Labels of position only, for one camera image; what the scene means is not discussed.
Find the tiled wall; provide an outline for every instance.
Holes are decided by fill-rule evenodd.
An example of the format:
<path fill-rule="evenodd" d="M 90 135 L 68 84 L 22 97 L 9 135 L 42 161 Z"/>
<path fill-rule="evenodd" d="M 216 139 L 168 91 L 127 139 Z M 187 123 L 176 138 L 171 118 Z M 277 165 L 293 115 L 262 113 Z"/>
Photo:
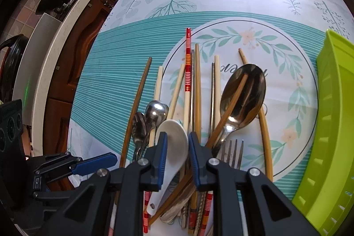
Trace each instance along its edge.
<path fill-rule="evenodd" d="M 20 1 L 0 36 L 0 44 L 6 39 L 20 33 L 30 38 L 37 22 L 41 18 L 41 15 L 36 15 L 35 13 L 39 1 L 40 0 Z M 2 63 L 6 50 L 5 48 L 0 52 L 0 64 Z"/>

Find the spoon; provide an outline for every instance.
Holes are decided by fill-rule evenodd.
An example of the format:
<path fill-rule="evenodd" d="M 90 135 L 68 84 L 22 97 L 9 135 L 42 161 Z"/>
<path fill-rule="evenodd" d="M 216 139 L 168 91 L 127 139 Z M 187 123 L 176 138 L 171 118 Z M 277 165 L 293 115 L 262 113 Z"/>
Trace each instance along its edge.
<path fill-rule="evenodd" d="M 167 114 L 169 113 L 169 107 L 158 101 L 153 100 L 148 103 L 145 110 L 145 121 L 146 121 L 146 136 L 142 145 L 137 150 L 137 158 L 139 159 L 148 144 L 150 131 L 153 128 L 157 128 L 163 121 L 166 120 Z"/>
<path fill-rule="evenodd" d="M 263 104 L 264 96 L 266 95 L 266 79 L 264 73 L 257 65 L 245 64 L 236 70 L 227 81 L 221 96 L 220 114 L 223 115 L 225 113 L 244 74 L 248 75 L 245 87 L 232 113 L 227 119 L 219 141 L 212 149 L 213 157 L 217 156 L 220 147 L 232 132 L 252 122 Z"/>
<path fill-rule="evenodd" d="M 132 137 L 135 145 L 133 159 L 138 160 L 138 151 L 143 145 L 146 137 L 146 121 L 145 116 L 141 112 L 136 112 L 133 117 Z"/>
<path fill-rule="evenodd" d="M 164 172 L 164 181 L 158 192 L 152 192 L 146 211 L 150 215 L 155 215 L 163 195 L 165 194 L 173 177 L 180 170 L 188 156 L 187 133 L 176 120 L 164 121 L 156 132 L 157 139 L 161 132 L 167 133 L 167 155 Z"/>

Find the fork tine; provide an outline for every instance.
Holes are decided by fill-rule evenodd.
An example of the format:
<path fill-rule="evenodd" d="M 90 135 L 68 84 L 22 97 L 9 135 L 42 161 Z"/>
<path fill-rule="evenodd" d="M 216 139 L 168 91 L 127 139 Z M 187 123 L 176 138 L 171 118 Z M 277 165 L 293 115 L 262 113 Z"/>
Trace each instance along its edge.
<path fill-rule="evenodd" d="M 227 164 L 231 165 L 231 161 L 230 161 L 230 158 L 231 158 L 231 147 L 232 147 L 232 141 L 229 141 L 229 152 L 227 153 Z"/>
<path fill-rule="evenodd" d="M 235 168 L 236 152 L 237 152 L 237 139 L 235 141 L 234 154 L 232 155 L 232 165 L 231 165 L 232 168 Z"/>
<path fill-rule="evenodd" d="M 224 161 L 224 162 L 225 162 L 225 160 L 226 160 L 226 153 L 225 153 L 226 147 L 225 147 L 225 145 L 226 145 L 226 142 L 224 141 L 224 143 L 222 144 L 221 156 L 220 156 L 220 159 L 221 159 L 222 161 Z"/>
<path fill-rule="evenodd" d="M 243 154 L 243 140 L 241 142 L 241 148 L 240 148 L 240 154 L 239 154 L 239 159 L 237 161 L 237 169 L 241 168 L 241 161 L 242 161 L 242 154 Z"/>

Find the metal spoon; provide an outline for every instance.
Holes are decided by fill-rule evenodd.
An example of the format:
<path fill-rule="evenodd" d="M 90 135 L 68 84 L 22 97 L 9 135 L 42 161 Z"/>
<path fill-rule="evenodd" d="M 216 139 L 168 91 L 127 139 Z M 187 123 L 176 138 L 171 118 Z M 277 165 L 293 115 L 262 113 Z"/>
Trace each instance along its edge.
<path fill-rule="evenodd" d="M 212 149 L 213 157 L 217 156 L 220 147 L 232 132 L 252 122 L 263 104 L 264 96 L 266 95 L 266 79 L 264 73 L 257 65 L 245 64 L 236 70 L 227 81 L 221 96 L 221 115 L 225 113 L 245 73 L 248 75 L 245 87 L 224 126 L 219 141 Z"/>
<path fill-rule="evenodd" d="M 146 121 L 145 116 L 141 112 L 136 112 L 133 117 L 132 137 L 135 145 L 133 159 L 138 160 L 138 151 L 143 145 L 144 138 L 146 137 Z"/>
<path fill-rule="evenodd" d="M 169 113 L 169 107 L 158 101 L 153 100 L 148 103 L 145 110 L 145 120 L 146 120 L 146 136 L 141 147 L 137 151 L 137 158 L 141 157 L 146 145 L 149 141 L 150 131 L 153 128 L 157 128 L 163 121 L 166 120 L 167 114 Z"/>

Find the countertop edge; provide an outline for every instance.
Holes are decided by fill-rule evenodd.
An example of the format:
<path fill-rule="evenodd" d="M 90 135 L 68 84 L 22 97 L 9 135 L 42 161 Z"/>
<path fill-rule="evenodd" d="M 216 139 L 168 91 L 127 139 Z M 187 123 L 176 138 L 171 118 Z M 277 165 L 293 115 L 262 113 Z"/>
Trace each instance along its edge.
<path fill-rule="evenodd" d="M 43 155 L 44 113 L 50 82 L 61 50 L 77 19 L 90 0 L 77 0 L 54 36 L 38 78 L 32 110 L 33 156 Z"/>

